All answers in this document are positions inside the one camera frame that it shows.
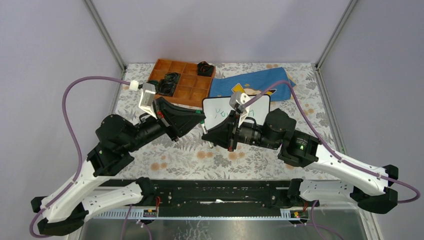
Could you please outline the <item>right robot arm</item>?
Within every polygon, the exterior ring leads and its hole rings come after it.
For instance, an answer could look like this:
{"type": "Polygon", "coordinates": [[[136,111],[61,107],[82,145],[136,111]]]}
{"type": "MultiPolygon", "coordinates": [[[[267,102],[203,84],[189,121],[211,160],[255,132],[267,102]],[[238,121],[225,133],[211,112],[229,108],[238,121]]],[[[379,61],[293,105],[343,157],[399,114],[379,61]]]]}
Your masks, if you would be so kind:
{"type": "Polygon", "coordinates": [[[290,181],[286,199],[293,206],[314,201],[347,202],[375,213],[386,214],[398,205],[398,193],[391,188],[389,177],[398,175],[393,165],[376,167],[326,148],[324,142],[296,130],[296,120],[280,109],[270,111],[257,124],[249,117],[240,122],[235,111],[209,129],[202,139],[233,151],[239,143],[278,150],[278,159],[292,167],[326,172],[335,180],[290,181]]]}

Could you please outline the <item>white whiteboard marker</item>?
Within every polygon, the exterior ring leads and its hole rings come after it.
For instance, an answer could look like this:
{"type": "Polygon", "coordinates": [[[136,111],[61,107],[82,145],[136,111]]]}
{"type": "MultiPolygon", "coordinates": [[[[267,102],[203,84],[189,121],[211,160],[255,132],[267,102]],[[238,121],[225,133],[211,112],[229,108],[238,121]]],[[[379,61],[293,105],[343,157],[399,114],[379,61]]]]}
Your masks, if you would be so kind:
{"type": "MultiPolygon", "coordinates": [[[[201,121],[200,122],[200,126],[201,126],[201,129],[202,129],[203,134],[206,135],[208,133],[208,130],[206,128],[205,122],[204,121],[201,121]]],[[[208,146],[209,146],[210,149],[213,149],[214,148],[214,145],[211,142],[209,142],[209,141],[206,141],[206,142],[207,142],[207,144],[208,144],[208,146]]]]}

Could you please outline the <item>black framed whiteboard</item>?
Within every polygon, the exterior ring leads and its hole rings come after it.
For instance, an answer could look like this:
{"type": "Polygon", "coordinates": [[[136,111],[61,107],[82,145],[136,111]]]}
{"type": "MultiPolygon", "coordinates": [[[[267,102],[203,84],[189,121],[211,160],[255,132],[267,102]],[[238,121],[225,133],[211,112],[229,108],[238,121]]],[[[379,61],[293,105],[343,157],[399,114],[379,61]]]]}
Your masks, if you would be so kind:
{"type": "MultiPolygon", "coordinates": [[[[207,130],[214,128],[224,121],[233,108],[229,105],[230,97],[208,97],[202,101],[202,109],[206,116],[204,125],[207,130]]],[[[253,118],[258,125],[263,125],[270,112],[271,100],[269,95],[263,95],[249,106],[248,117],[253,118]]]]}

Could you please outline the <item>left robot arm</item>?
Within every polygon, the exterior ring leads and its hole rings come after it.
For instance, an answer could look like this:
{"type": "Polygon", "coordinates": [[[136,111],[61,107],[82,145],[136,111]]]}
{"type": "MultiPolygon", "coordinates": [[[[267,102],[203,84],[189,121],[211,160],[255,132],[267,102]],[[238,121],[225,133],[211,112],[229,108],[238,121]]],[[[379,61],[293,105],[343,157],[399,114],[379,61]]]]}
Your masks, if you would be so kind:
{"type": "Polygon", "coordinates": [[[140,115],[133,124],[118,114],[108,115],[96,130],[98,144],[83,159],[73,177],[49,196],[31,200],[36,217],[31,222],[36,238],[65,236],[93,217],[109,210],[157,203],[156,189],[147,177],[103,194],[92,192],[134,161],[132,152],[167,135],[176,142],[205,119],[201,110],[176,106],[160,97],[152,103],[152,113],[140,115]]]}

